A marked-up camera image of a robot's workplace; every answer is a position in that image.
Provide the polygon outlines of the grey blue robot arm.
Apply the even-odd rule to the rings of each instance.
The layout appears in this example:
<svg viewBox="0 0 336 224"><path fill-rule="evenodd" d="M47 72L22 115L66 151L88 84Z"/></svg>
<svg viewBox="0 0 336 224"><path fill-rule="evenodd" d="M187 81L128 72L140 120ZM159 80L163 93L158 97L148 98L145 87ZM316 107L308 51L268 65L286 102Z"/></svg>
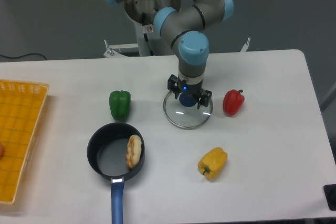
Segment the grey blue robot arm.
<svg viewBox="0 0 336 224"><path fill-rule="evenodd" d="M212 92L204 90L202 83L209 42L202 32L233 14L233 0L193 0L193 5L185 10L180 10L181 0L106 1L112 5L123 2L134 22L154 27L179 60L178 76L169 78L167 88L175 97L182 93L193 104L207 107Z"/></svg>

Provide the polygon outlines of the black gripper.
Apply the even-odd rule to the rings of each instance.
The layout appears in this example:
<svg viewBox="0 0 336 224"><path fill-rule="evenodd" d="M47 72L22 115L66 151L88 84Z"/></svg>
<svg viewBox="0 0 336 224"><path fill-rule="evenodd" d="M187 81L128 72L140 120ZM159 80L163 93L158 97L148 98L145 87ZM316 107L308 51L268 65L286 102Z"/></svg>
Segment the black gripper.
<svg viewBox="0 0 336 224"><path fill-rule="evenodd" d="M183 79L175 75L170 75L167 81L167 89L174 93L174 98L177 99L180 93L185 93L197 101L197 108L201 106L208 107L212 98L212 92L202 90L203 80L197 78Z"/></svg>

